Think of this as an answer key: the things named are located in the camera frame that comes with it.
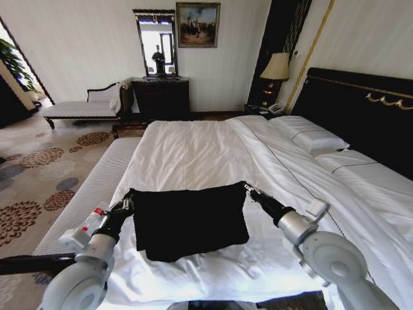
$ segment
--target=lamp shade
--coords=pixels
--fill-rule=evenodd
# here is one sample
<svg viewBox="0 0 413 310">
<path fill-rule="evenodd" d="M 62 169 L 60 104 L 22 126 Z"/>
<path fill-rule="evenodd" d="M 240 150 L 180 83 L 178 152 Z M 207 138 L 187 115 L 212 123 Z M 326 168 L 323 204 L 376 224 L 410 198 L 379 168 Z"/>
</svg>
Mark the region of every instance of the lamp shade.
<svg viewBox="0 0 413 310">
<path fill-rule="evenodd" d="M 271 60 L 260 75 L 263 79 L 288 79 L 288 53 L 272 54 Z"/>
</svg>

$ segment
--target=lamp base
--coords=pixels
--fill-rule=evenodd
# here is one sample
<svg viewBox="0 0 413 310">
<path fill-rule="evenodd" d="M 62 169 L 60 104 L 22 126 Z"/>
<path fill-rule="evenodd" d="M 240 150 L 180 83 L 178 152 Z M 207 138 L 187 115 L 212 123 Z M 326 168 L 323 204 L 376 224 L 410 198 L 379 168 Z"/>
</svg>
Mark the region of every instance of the lamp base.
<svg viewBox="0 0 413 310">
<path fill-rule="evenodd" d="M 260 93 L 259 105 L 265 108 L 273 105 L 276 102 L 282 83 L 282 79 L 265 80 Z"/>
</svg>

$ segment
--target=table lamp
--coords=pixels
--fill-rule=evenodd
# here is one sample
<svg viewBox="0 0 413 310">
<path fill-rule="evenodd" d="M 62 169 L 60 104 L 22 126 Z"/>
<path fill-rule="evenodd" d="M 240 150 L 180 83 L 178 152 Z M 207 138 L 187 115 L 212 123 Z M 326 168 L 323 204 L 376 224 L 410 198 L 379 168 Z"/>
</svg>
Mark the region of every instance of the table lamp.
<svg viewBox="0 0 413 310">
<path fill-rule="evenodd" d="M 288 79 L 288 53 L 274 53 L 271 56 L 271 60 L 265 68 L 264 72 L 260 75 L 262 79 L 270 80 L 267 85 L 267 90 L 263 90 L 266 98 L 261 103 L 266 107 L 268 104 L 273 104 L 278 96 L 281 84 Z"/>
</svg>

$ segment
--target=black cloth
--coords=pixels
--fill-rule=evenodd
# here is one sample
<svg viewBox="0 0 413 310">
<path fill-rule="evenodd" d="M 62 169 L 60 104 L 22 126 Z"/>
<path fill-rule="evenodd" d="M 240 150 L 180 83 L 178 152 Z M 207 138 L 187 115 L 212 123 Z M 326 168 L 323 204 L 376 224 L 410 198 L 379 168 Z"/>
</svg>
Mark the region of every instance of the black cloth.
<svg viewBox="0 0 413 310">
<path fill-rule="evenodd" d="M 243 216 L 244 182 L 200 191 L 134 194 L 137 250 L 149 260 L 181 257 L 244 244 L 249 235 Z"/>
</svg>

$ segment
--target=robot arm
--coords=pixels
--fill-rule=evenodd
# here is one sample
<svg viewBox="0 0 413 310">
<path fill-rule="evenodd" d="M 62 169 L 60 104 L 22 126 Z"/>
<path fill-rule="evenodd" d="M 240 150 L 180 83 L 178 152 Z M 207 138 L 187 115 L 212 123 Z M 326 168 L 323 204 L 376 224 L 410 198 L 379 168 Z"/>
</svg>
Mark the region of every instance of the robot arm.
<svg viewBox="0 0 413 310">
<path fill-rule="evenodd" d="M 315 199 L 307 209 L 308 216 L 302 216 L 247 183 L 245 188 L 283 231 L 284 246 L 298 257 L 302 268 L 324 286 L 337 285 L 347 310 L 398 309 L 382 290 L 366 280 L 366 261 L 353 243 L 332 232 L 317 231 L 317 222 L 328 211 L 329 204 Z M 44 310 L 99 307 L 106 295 L 119 233 L 125 219 L 133 213 L 130 194 L 105 213 L 101 227 L 76 255 L 76 263 L 61 271 L 48 285 L 42 299 Z"/>
<path fill-rule="evenodd" d="M 99 307 L 114 266 L 113 253 L 119 233 L 126 218 L 133 213 L 132 195 L 125 196 L 105 212 L 100 228 L 76 255 L 76 263 L 63 269 L 46 288 L 42 309 L 93 310 Z"/>
<path fill-rule="evenodd" d="M 379 287 L 367 281 L 367 263 L 353 243 L 332 232 L 317 231 L 317 222 L 330 207 L 328 203 L 316 198 L 306 217 L 247 183 L 245 188 L 283 231 L 284 246 L 299 258 L 308 275 L 323 286 L 337 285 L 346 310 L 398 309 Z"/>
</svg>

